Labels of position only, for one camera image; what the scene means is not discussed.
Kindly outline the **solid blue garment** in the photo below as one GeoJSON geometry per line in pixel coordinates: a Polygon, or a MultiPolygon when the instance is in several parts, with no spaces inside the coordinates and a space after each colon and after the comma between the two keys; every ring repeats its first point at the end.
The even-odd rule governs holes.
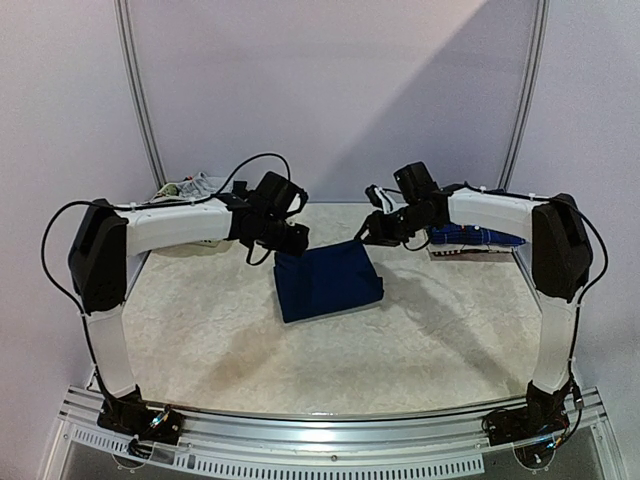
{"type": "Polygon", "coordinates": [[[366,307],[384,297],[383,279],[356,240],[275,255],[274,280],[285,323],[366,307]]]}

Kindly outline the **blue plaid flannel shirt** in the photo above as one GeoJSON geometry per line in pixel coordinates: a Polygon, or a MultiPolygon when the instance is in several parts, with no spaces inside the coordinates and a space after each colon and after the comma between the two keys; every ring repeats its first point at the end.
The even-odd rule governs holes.
{"type": "Polygon", "coordinates": [[[513,248],[526,243],[526,240],[521,237],[485,229],[477,225],[446,224],[441,228],[431,227],[428,230],[428,236],[433,245],[498,246],[513,248]]]}

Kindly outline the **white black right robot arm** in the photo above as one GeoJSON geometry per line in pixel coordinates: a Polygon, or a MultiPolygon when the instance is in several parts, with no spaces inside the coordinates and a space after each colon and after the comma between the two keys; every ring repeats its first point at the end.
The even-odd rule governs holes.
{"type": "Polygon", "coordinates": [[[531,383],[553,394],[570,382],[579,309],[593,262],[585,221],[571,196],[543,198],[455,184],[421,191],[398,206],[376,185],[365,194],[375,210],[356,237],[368,245],[396,247],[420,230],[445,223],[479,226],[529,243],[531,278],[542,315],[531,383]]]}

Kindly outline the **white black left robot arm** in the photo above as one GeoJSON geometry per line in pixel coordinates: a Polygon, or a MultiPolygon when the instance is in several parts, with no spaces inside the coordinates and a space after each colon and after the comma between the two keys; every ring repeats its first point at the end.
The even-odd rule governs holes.
{"type": "Polygon", "coordinates": [[[88,205],[68,264],[85,315],[87,339],[104,395],[116,398],[111,419],[128,434],[148,426],[148,412],[131,397],[136,382],[127,352],[123,311],[129,260],[142,253],[203,240],[237,241],[301,256],[309,230],[290,222],[307,203],[305,191],[269,199],[221,194],[211,199],[119,206],[104,199],[88,205]]]}

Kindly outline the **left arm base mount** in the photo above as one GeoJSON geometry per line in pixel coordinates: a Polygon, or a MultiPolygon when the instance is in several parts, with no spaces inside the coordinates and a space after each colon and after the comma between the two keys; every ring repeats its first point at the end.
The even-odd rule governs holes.
{"type": "Polygon", "coordinates": [[[105,394],[97,425],[105,430],[137,437],[140,441],[176,446],[185,417],[170,405],[155,406],[142,399],[140,388],[123,397],[105,394]]]}

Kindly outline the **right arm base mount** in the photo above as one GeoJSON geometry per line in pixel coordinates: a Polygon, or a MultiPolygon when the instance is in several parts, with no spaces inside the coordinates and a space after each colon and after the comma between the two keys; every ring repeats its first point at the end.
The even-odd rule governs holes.
{"type": "Polygon", "coordinates": [[[481,420],[481,428],[491,446],[515,443],[526,439],[561,432],[551,441],[550,449],[566,443],[577,430],[584,408],[582,391],[573,376],[559,390],[552,393],[541,390],[530,381],[525,395],[525,406],[517,409],[494,409],[481,420]],[[571,394],[578,416],[569,420],[565,409],[566,397],[571,394]]]}

